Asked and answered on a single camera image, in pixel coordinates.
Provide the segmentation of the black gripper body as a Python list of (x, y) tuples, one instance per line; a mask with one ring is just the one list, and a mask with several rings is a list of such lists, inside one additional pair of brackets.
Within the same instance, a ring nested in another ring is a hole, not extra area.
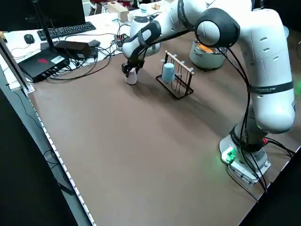
[(130, 64), (130, 69), (135, 68), (139, 60), (144, 61), (144, 53), (139, 53), (137, 56), (133, 56), (127, 60), (127, 63)]

